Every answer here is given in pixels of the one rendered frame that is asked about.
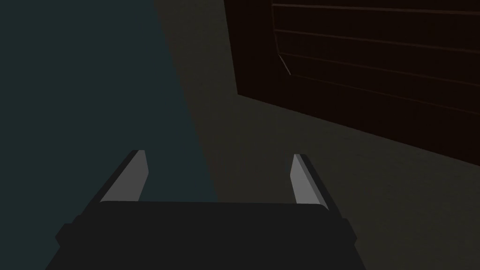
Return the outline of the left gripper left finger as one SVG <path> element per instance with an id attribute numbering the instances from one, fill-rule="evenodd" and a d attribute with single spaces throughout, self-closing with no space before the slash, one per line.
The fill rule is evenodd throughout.
<path id="1" fill-rule="evenodd" d="M 149 174 L 144 150 L 131 151 L 86 206 L 86 210 L 103 201 L 138 201 Z"/>

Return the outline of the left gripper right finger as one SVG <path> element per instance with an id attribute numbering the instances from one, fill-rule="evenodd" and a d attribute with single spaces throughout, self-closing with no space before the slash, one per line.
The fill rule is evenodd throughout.
<path id="1" fill-rule="evenodd" d="M 338 214 L 337 205 L 307 155 L 293 156 L 290 180 L 296 203 L 320 204 L 332 214 Z"/>

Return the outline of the dark brown wooden cabinet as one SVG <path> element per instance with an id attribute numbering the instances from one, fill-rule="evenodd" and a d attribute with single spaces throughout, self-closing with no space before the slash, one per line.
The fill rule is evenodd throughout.
<path id="1" fill-rule="evenodd" d="M 238 94 L 480 165 L 480 0 L 223 0 Z"/>

